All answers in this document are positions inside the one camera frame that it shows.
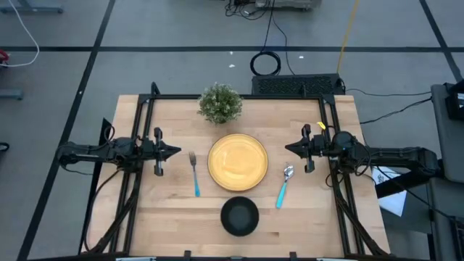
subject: gray floor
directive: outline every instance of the gray floor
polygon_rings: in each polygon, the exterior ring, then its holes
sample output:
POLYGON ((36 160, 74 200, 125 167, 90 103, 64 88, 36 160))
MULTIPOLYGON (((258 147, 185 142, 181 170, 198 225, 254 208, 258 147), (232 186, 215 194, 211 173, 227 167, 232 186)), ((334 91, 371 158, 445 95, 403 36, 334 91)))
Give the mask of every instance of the gray floor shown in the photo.
MULTIPOLYGON (((41 46, 93 46, 108 0, 35 1, 61 3, 64 14, 25 15, 41 46)), ((340 46, 354 0, 323 0, 314 12, 276 12, 290 46, 340 46)), ((462 0, 427 0, 449 46, 464 46, 457 20, 462 0)), ((267 19, 225 17, 223 1, 117 0, 102 46, 261 46, 267 19)), ((32 46, 14 15, 0 14, 0 48, 32 46)), ((283 46, 272 27, 269 45, 283 46)), ((438 47, 417 0, 361 1, 349 46, 438 47)), ((11 52, 11 63, 33 52, 11 52)), ((96 143, 103 117, 111 120, 121 94, 149 91, 154 80, 164 94, 197 94, 214 82, 230 83, 242 94, 251 90, 249 61, 255 52, 100 52, 88 81, 70 140, 96 143)), ((0 256, 19 252, 54 150, 88 61, 88 52, 41 52, 31 66, 0 73, 1 88, 22 88, 22 101, 0 100, 0 140, 12 145, 0 161, 0 256)), ((334 73, 336 52, 289 52, 295 73, 334 73)), ((464 54, 453 54, 464 70, 464 54)), ((273 61, 257 62, 260 72, 273 61)), ((283 75, 289 74, 283 65, 283 75)), ((346 53, 340 72, 347 88, 373 93, 415 93, 435 83, 455 82, 442 53, 346 53)), ((375 98, 355 95, 361 120, 370 120, 427 96, 375 98)), ((364 125, 371 146, 428 146, 440 154, 431 103, 377 123, 364 125)), ((90 170, 90 165, 76 166, 90 170)), ((76 254, 91 179, 59 171, 30 258, 76 254)), ((398 229, 384 215, 391 249, 400 256, 424 257, 424 234, 398 229), (421 242, 408 245, 414 237, 421 242)), ((414 222, 407 214, 404 218, 414 222)))

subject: metal fork tines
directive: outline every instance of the metal fork tines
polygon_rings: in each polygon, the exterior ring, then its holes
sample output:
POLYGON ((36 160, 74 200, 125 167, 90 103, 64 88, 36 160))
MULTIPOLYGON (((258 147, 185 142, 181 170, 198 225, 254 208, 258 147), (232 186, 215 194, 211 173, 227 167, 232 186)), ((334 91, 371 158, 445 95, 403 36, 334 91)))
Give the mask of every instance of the metal fork tines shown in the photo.
POLYGON ((190 158, 190 164, 194 169, 195 196, 198 197, 198 196, 200 196, 200 188, 198 187, 198 181, 196 180, 196 171, 195 171, 196 156, 195 156, 195 153, 194 152, 189 152, 188 157, 190 158))
POLYGON ((196 165, 196 157, 195 157, 195 152, 189 152, 188 156, 190 157, 190 164, 195 167, 196 165))

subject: blue fork handle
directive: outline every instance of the blue fork handle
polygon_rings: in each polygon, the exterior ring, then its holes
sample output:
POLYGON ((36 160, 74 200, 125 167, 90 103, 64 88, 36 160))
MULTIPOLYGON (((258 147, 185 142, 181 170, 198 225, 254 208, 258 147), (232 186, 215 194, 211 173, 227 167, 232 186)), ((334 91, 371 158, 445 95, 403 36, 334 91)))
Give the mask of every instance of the blue fork handle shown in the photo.
POLYGON ((200 187, 198 186, 198 181, 196 180, 196 171, 194 169, 194 182, 195 182, 195 196, 200 196, 200 187))
POLYGON ((281 192, 278 195, 277 204, 275 205, 275 207, 277 207, 278 209, 282 208, 283 196, 285 196, 285 189, 286 188, 287 188, 287 182, 285 181, 283 183, 282 188, 281 188, 281 192))

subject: potted plant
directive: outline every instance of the potted plant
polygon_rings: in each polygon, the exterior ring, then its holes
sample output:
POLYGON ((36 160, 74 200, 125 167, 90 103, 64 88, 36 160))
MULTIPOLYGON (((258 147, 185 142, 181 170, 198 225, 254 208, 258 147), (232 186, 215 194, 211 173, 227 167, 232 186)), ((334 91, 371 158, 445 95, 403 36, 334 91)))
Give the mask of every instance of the potted plant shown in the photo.
POLYGON ((236 120, 241 113, 240 95, 228 84, 215 83, 199 98, 199 114, 214 124, 236 120))

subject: wooden table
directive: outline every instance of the wooden table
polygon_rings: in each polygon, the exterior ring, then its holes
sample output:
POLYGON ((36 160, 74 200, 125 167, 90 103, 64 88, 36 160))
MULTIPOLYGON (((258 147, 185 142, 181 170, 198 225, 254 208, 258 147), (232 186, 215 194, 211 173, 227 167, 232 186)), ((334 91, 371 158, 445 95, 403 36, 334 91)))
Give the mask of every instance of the wooden table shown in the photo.
MULTIPOLYGON (((113 120, 116 137, 131 135, 137 98, 120 96, 113 120)), ((353 97, 336 96, 336 106, 341 129, 362 141, 353 97)), ((312 133, 321 132, 316 123, 321 121, 318 102, 244 100, 242 116, 220 126, 206 122, 196 113, 198 108, 196 100, 156 100, 154 103, 149 137, 153 138, 154 127, 160 127, 163 140, 181 147, 182 151, 163 165, 163 177, 153 174, 153 162, 145 162, 130 254, 182 256, 185 250, 191 250, 193 256, 200 257, 288 257, 289 252, 297 252, 298 257, 342 257, 334 194, 325 184, 329 173, 327 158, 313 157, 315 171, 307 174, 305 161, 284 149, 285 145, 300 140, 305 123, 311 124, 312 133), (207 155, 211 146, 230 133, 249 134, 268 152, 267 175, 258 186, 245 192, 226 191, 208 173, 207 155), (196 171, 202 193, 199 198, 194 196, 189 151, 197 155, 196 171), (283 208, 277 210, 285 162, 295 166, 295 175, 287 186, 283 208), (249 197, 260 210, 256 230, 241 238, 228 234, 220 222, 224 202, 238 195, 249 197)), ((114 165, 104 165, 99 182, 114 171, 114 165)), ((121 179, 119 175, 111 180, 96 200, 88 233, 91 246, 115 217, 121 179)), ((360 222, 379 246, 389 252, 372 181, 368 177, 353 176, 352 186, 360 222)), ((351 249, 355 252, 352 226, 348 220, 347 224, 351 249)), ((118 249, 122 249, 124 225, 121 232, 118 249)))

